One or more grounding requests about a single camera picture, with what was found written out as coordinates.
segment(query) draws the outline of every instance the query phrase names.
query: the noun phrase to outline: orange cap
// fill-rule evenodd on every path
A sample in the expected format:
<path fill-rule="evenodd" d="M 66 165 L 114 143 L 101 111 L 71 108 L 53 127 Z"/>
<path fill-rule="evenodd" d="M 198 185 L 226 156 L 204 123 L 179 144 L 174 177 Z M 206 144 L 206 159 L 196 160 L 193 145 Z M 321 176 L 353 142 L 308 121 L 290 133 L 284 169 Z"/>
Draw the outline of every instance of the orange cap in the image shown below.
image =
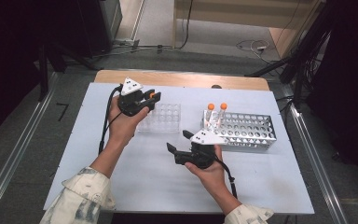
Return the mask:
<path fill-rule="evenodd" d="M 214 109 L 214 104 L 208 104 L 208 109 L 213 110 Z"/>
<path fill-rule="evenodd" d="M 227 109 L 227 104 L 226 103 L 222 103 L 221 105 L 220 105 L 220 109 Z"/>

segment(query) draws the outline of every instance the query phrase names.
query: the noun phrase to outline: test tube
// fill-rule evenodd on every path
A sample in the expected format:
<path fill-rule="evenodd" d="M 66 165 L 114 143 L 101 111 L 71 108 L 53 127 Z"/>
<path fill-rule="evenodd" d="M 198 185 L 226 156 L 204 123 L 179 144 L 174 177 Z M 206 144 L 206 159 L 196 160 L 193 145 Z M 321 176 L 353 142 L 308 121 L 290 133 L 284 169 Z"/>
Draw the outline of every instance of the test tube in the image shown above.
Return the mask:
<path fill-rule="evenodd" d="M 208 110 L 206 111 L 206 115 L 205 115 L 205 119 L 207 122 L 209 122 L 213 110 L 214 110 L 214 104 L 208 104 Z"/>
<path fill-rule="evenodd" d="M 226 103 L 222 103 L 220 105 L 220 111 L 219 111 L 219 114 L 217 116 L 217 121 L 220 123 L 221 122 L 221 119 L 225 116 L 225 112 L 226 112 L 226 109 L 227 109 L 227 104 Z"/>

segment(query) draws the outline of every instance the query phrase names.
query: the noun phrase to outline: hand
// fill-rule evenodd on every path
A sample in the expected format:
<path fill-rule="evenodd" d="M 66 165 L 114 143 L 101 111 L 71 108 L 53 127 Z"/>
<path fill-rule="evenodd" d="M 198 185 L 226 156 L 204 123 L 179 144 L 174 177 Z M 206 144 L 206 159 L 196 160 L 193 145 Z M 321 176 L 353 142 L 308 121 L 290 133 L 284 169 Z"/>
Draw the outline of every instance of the hand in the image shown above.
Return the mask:
<path fill-rule="evenodd" d="M 223 160 L 220 146 L 214 146 L 214 153 L 220 161 Z M 186 162 L 185 167 L 200 179 L 202 185 L 212 195 L 217 204 L 219 204 L 225 215 L 241 205 L 241 202 L 229 192 L 225 184 L 225 170 L 220 163 L 215 161 L 204 170 L 201 170 L 191 162 Z"/>
<path fill-rule="evenodd" d="M 116 119 L 109 126 L 109 141 L 120 143 L 124 147 L 133 138 L 136 126 L 147 116 L 149 108 L 146 106 L 138 114 L 128 117 L 120 114 L 121 111 L 117 104 L 118 96 L 115 96 L 110 106 L 109 122 Z"/>

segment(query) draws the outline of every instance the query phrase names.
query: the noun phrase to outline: patterned sleeve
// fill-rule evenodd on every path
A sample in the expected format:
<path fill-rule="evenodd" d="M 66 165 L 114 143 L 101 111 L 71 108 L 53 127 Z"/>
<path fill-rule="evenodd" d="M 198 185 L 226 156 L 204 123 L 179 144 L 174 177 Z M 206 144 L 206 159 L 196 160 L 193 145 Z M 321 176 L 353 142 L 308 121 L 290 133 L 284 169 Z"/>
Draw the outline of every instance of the patterned sleeve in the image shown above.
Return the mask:
<path fill-rule="evenodd" d="M 101 207 L 113 209 L 115 201 L 110 180 L 98 171 L 86 167 L 69 180 L 48 208 L 40 223 L 94 224 Z"/>
<path fill-rule="evenodd" d="M 271 209 L 242 204 L 226 215 L 225 224 L 267 224 L 272 215 L 274 212 Z"/>

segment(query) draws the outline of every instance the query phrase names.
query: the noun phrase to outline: small clear tray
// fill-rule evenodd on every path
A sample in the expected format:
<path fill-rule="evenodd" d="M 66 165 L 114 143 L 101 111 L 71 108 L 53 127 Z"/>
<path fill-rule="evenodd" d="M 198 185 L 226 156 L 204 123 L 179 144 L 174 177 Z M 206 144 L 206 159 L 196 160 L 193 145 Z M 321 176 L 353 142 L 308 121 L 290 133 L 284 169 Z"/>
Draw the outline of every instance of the small clear tray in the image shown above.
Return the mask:
<path fill-rule="evenodd" d="M 271 116 L 226 112 L 219 119 L 212 111 L 208 121 L 206 114 L 204 110 L 201 127 L 227 139 L 229 146 L 267 149 L 277 140 Z"/>
<path fill-rule="evenodd" d="M 180 105 L 157 103 L 155 109 L 138 124 L 137 130 L 151 133 L 179 133 L 180 119 Z"/>

